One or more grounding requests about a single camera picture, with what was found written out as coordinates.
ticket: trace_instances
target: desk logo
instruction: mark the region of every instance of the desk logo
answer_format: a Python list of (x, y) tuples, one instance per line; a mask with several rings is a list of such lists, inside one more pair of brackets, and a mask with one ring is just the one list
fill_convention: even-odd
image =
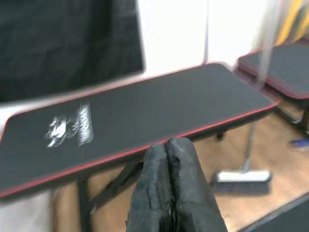
[(93, 140), (92, 122), (89, 104), (79, 107), (76, 116), (56, 116), (49, 124), (46, 139), (50, 139), (48, 148), (57, 147), (67, 138), (70, 139), (78, 134), (78, 145), (90, 143)]

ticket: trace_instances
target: black curtain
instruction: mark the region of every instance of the black curtain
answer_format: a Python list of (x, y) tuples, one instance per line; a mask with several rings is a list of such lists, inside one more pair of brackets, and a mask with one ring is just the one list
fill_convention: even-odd
[(0, 0), (0, 101), (142, 70), (135, 0)]

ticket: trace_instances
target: broom handle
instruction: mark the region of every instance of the broom handle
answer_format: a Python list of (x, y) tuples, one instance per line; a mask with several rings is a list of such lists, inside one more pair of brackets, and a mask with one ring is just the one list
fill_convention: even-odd
[[(255, 90), (257, 92), (261, 92), (265, 84), (266, 75), (269, 70), (272, 46), (274, 44), (275, 31), (276, 31), (277, 24), (278, 24), (278, 6), (279, 6), (278, 0), (269, 1), (269, 6), (271, 7), (272, 12), (268, 14), (268, 19), (267, 19), (268, 27), (267, 27), (265, 36), (263, 37), (263, 50), (262, 50), (262, 54), (260, 58), (259, 73), (258, 73), (258, 77), (255, 83)], [(248, 138), (247, 147), (245, 151), (245, 162), (242, 167), (242, 170), (244, 171), (248, 170), (250, 162), (251, 162), (250, 154), (251, 154), (251, 149), (253, 145), (253, 137), (255, 134), (256, 124), (257, 124), (257, 121), (253, 122), (249, 130), (249, 138)]]
[(206, 64), (208, 62), (208, 52), (209, 52), (209, 1), (206, 0), (206, 33), (205, 33), (205, 47), (204, 47), (204, 60), (203, 64)]

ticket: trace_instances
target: desk leg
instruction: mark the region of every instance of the desk leg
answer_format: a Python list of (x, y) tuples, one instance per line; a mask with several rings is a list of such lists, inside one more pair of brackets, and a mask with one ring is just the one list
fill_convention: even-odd
[(220, 133), (217, 133), (216, 135), (217, 141), (222, 141), (224, 137), (225, 137), (225, 132), (220, 132)]
[(133, 185), (139, 178), (142, 171), (143, 163), (136, 161), (127, 165), (122, 172), (110, 182), (105, 189), (102, 190), (91, 201), (91, 211), (94, 212), (101, 208), (110, 199), (116, 197), (122, 191)]
[(92, 232), (91, 214), (101, 208), (109, 200), (116, 197), (119, 193), (133, 185), (139, 178), (142, 167), (143, 163), (140, 161), (130, 163), (93, 199), (90, 199), (88, 194), (88, 179), (81, 179), (78, 181), (77, 188), (81, 232)]
[(306, 138), (309, 137), (309, 107), (305, 109), (301, 120), (296, 120), (292, 115), (278, 107), (276, 108), (276, 113), (285, 121), (287, 121), (291, 126), (293, 126), (296, 130), (302, 133)]
[(78, 203), (80, 215), (81, 232), (92, 232), (91, 215), (89, 207), (88, 179), (82, 179), (77, 182)]

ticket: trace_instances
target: white wall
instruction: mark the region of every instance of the white wall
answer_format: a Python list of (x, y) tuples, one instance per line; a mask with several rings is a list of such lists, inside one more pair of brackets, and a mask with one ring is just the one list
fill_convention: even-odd
[[(233, 66), (251, 49), (269, 0), (210, 0), (209, 62)], [(138, 0), (145, 75), (197, 66), (203, 61), (206, 0)]]
[(50, 190), (14, 202), (0, 202), (1, 232), (51, 232)]

